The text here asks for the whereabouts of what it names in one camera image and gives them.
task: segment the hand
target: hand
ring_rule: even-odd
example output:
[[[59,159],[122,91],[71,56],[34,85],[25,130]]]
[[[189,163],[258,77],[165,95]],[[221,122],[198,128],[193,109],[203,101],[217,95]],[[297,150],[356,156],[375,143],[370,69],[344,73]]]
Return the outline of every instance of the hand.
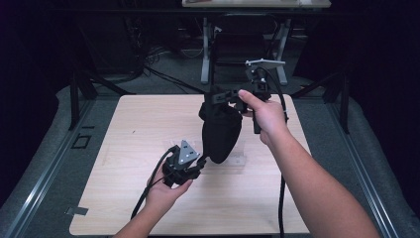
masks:
[[[272,135],[287,130],[280,103],[270,100],[263,102],[246,90],[240,90],[239,97],[256,112],[257,122],[262,128],[260,138],[264,144],[269,146]]]
[[[153,183],[160,179],[152,188],[149,190],[149,194],[146,197],[146,204],[144,209],[150,210],[159,216],[164,216],[175,204],[176,200],[182,196],[192,184],[192,179],[188,180],[183,185],[176,188],[170,188],[163,183],[164,174],[161,170],[160,165],[155,175]]]

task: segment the person's right arm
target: person's right arm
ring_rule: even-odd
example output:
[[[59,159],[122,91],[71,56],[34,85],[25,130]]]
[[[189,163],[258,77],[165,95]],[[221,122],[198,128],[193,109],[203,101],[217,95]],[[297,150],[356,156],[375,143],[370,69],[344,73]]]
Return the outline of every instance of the person's right arm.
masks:
[[[290,134],[279,103],[240,90],[256,112],[261,139],[271,150],[300,215],[314,237],[379,237],[356,199]]]

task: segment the forearm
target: forearm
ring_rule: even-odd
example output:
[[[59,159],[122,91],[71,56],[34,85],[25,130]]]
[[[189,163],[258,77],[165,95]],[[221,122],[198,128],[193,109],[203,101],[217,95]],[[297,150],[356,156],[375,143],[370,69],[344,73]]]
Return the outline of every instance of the forearm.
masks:
[[[160,212],[142,209],[114,237],[146,238],[162,217]]]
[[[288,130],[271,136],[268,146],[314,237],[377,237],[356,199],[313,160]]]

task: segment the light wood tabletop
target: light wood tabletop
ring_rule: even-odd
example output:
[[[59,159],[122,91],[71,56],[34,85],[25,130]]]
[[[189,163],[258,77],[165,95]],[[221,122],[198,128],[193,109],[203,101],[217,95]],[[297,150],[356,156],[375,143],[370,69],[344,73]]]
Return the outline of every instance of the light wood tabletop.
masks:
[[[278,96],[272,100],[279,101]],[[309,152],[293,102],[285,95],[288,127]],[[147,180],[169,147],[186,140],[202,152],[198,117],[203,95],[121,97],[105,135],[69,231],[72,235],[113,235],[130,220]],[[154,235],[278,233],[280,171],[268,147],[243,119],[228,159],[208,160],[202,174],[157,224]],[[286,233],[308,233],[288,188],[283,210]]]
[[[329,8],[329,0],[182,0],[191,8]]]

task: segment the person's left hand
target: person's left hand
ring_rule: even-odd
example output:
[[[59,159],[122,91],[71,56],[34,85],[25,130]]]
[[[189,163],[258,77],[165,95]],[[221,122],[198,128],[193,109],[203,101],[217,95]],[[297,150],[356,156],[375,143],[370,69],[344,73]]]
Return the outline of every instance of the person's left hand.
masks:
[[[159,216],[164,216],[172,208],[176,200],[182,196],[192,184],[192,179],[190,179],[176,188],[167,186],[163,183],[163,179],[161,179],[164,177],[163,171],[161,170],[162,165],[160,165],[157,170],[153,182],[156,182],[159,179],[160,181],[153,185],[149,190],[144,207],[144,209],[150,209],[153,213],[158,212]]]

